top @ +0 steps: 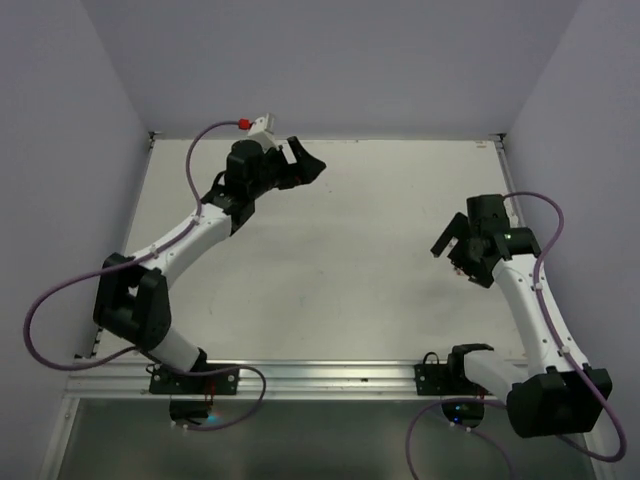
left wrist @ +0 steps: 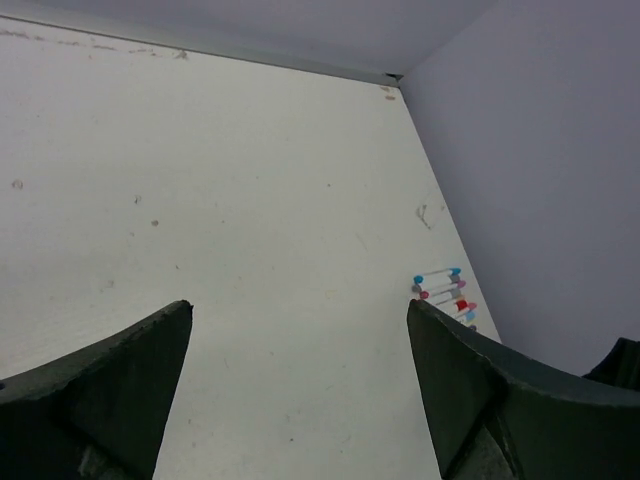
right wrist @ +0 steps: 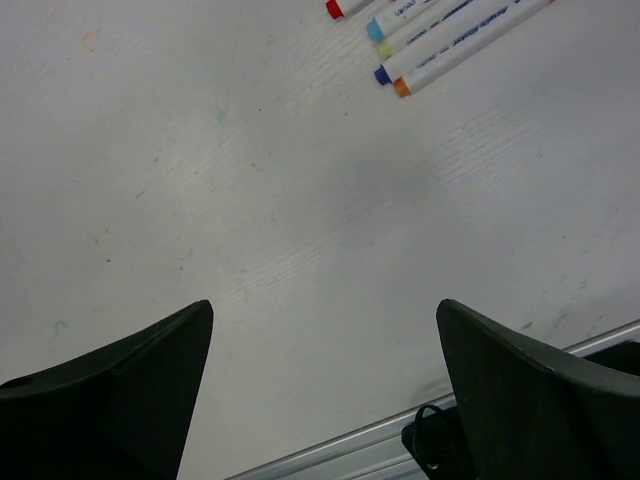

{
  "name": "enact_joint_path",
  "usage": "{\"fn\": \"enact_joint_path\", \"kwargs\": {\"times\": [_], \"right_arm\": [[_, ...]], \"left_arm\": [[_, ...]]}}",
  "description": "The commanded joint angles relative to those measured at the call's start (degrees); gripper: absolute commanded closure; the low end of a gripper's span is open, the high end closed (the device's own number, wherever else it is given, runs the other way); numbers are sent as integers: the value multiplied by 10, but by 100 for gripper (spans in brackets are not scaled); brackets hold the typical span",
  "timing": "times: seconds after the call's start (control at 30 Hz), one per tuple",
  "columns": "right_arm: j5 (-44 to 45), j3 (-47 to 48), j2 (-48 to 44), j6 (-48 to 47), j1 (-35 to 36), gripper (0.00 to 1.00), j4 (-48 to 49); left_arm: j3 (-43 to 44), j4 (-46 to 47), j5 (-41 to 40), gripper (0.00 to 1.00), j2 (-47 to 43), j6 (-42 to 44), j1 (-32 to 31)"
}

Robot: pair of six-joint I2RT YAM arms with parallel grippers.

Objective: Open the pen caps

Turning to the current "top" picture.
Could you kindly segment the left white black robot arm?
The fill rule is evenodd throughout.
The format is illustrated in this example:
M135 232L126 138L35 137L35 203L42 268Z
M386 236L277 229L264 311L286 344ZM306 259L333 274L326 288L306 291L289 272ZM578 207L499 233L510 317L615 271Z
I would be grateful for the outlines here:
M292 162L279 146L235 142L225 169L188 218L147 248L129 257L114 253L103 264L94 322L164 364L185 392L197 392L207 383L207 355L173 327L170 288L203 254L244 226L258 198L273 189L311 184L325 170L325 162L297 137L287 143Z

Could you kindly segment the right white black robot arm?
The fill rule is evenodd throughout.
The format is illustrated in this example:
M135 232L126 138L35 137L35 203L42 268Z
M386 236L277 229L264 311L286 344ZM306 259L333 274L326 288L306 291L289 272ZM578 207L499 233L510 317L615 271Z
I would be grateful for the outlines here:
M533 231L512 225L500 194L470 197L431 248L470 282L498 286L515 321L528 367L518 370L487 344L462 344L447 358L451 389L478 385L501 401L517 435L533 438L589 432L612 391L604 368L592 368L550 291Z

